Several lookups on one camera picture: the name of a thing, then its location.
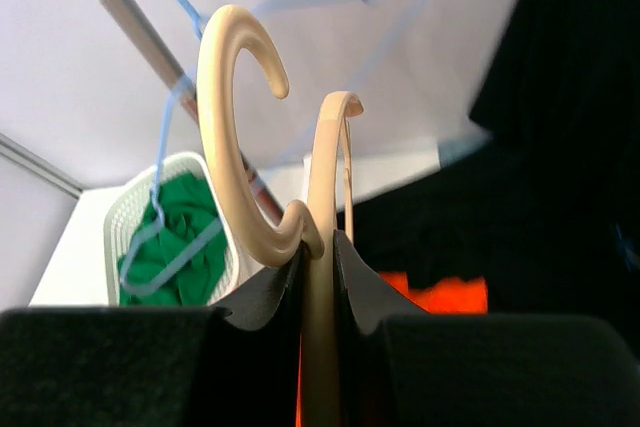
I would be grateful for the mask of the green t shirt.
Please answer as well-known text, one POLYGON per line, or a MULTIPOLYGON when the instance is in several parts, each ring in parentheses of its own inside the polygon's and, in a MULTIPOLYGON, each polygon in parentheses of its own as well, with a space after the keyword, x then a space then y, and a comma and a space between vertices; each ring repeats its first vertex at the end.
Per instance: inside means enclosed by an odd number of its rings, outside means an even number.
MULTIPOLYGON (((165 214, 164 227, 136 252, 128 280, 146 284, 181 254, 211 223, 219 219, 205 178, 184 172, 163 182, 158 197, 165 214)), ((148 296, 119 289, 121 305, 206 305, 226 269, 227 239, 217 232, 186 264, 148 296)))

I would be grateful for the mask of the black t shirt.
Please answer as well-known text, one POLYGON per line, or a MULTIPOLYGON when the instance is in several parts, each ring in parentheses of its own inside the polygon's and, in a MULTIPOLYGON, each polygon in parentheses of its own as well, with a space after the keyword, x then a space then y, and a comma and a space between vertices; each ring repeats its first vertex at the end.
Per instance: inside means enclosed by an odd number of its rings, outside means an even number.
POLYGON ((469 114, 488 141, 358 203, 355 247, 491 312, 581 314, 639 347, 639 0, 518 0, 469 114))

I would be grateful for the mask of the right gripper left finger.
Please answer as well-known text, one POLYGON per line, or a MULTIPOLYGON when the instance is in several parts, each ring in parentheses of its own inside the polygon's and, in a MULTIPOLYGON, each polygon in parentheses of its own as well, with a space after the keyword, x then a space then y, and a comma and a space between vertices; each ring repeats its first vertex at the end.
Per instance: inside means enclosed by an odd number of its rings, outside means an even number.
POLYGON ((1 315, 5 426, 292 426, 304 255, 210 307, 1 315))

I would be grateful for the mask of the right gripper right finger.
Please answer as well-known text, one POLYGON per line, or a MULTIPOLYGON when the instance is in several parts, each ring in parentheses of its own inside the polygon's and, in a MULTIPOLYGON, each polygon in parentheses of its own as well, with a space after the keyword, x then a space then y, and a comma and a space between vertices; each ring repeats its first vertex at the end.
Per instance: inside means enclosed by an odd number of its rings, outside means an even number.
POLYGON ((635 426, 639 368, 608 324, 565 315, 436 315, 336 232, 346 426, 635 426))

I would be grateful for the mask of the orange t shirt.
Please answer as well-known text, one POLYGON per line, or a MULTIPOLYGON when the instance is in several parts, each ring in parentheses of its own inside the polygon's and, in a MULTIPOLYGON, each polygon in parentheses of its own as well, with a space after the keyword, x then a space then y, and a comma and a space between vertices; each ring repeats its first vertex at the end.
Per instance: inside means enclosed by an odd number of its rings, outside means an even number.
MULTIPOLYGON (((382 272, 382 279, 405 298, 428 313, 436 314, 486 314, 488 312, 487 286, 480 277, 465 281, 460 278, 445 278, 427 289, 411 289, 405 273, 382 272)), ((359 407, 351 403, 349 410, 360 411, 359 426, 381 426, 392 418, 395 409, 392 388, 388 385, 389 372, 382 376, 369 372, 358 381, 359 407)))

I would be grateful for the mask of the beige wooden hanger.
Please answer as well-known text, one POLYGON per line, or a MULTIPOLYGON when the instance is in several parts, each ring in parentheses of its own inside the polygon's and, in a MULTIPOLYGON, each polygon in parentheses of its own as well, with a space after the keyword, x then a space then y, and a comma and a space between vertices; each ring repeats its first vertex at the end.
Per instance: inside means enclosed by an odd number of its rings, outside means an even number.
POLYGON ((214 190, 234 236, 267 267, 281 267, 299 245, 310 251, 304 280, 301 342, 301 420, 305 426, 341 423, 337 337, 334 315, 333 239, 336 176, 344 169, 352 192, 348 120, 363 113, 350 91, 328 94, 319 111, 311 156, 308 197, 294 200, 277 226, 254 200, 237 138, 233 81, 239 52, 260 63, 273 95, 284 99, 289 81, 266 29, 244 7, 225 5, 207 23, 199 50, 196 91, 200 134, 214 190))

